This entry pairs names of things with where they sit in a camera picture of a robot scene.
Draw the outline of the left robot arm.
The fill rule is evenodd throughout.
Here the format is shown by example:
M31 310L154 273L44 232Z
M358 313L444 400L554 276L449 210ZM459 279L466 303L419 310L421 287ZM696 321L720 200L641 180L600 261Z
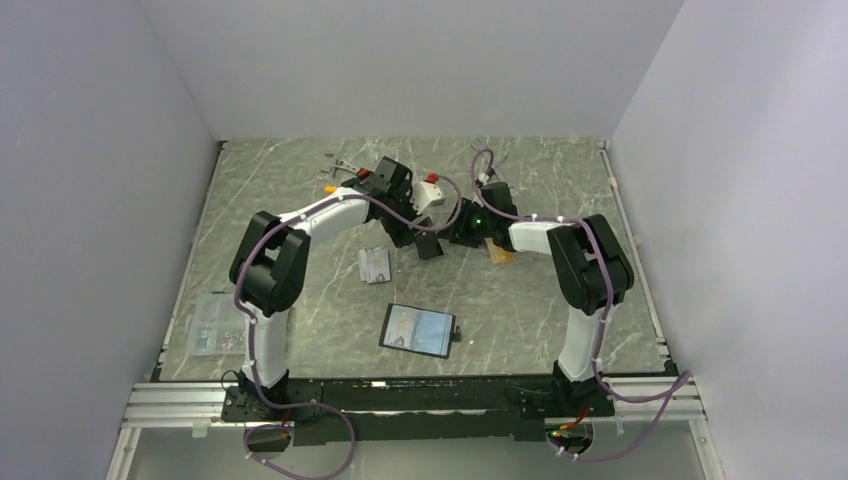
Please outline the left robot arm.
M339 234L378 221L397 247L414 243L430 225L429 208L445 193L435 176L415 180L396 160L382 158L362 169L323 200L300 209L256 213L230 267L235 307L246 321L246 354L238 382L248 407L264 420L287 406L286 331L291 307L304 288L311 249Z

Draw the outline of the silver VIP credit card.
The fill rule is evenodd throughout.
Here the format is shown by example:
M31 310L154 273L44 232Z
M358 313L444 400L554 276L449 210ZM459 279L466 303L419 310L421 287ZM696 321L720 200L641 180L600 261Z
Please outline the silver VIP credit card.
M410 348L415 333L418 312L402 306L391 308L383 335L383 344L392 347Z

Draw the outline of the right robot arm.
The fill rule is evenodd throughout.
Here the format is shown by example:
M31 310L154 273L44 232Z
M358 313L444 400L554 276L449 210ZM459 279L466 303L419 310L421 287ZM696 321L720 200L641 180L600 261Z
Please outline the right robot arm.
M552 260L569 310L551 401L564 415L578 413L590 396L603 392L603 339L615 309L635 283L607 218L520 216L503 182L481 187L475 201L461 199L452 215L456 220L443 235L452 243L477 247L489 239L507 252L544 254Z

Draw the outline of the black leather card holder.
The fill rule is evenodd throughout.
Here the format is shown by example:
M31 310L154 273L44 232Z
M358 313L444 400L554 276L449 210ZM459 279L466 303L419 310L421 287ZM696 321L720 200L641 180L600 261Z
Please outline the black leather card holder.
M383 335L385 333L388 315L391 308L394 306L408 307L418 312L418 320L412 339L412 346L410 348L392 347L383 344ZM456 316L453 314L397 303L389 303L386 308L381 332L378 337L378 345L383 348L404 351L412 354L448 359L450 357L452 345L462 341L462 334L462 329L457 323Z

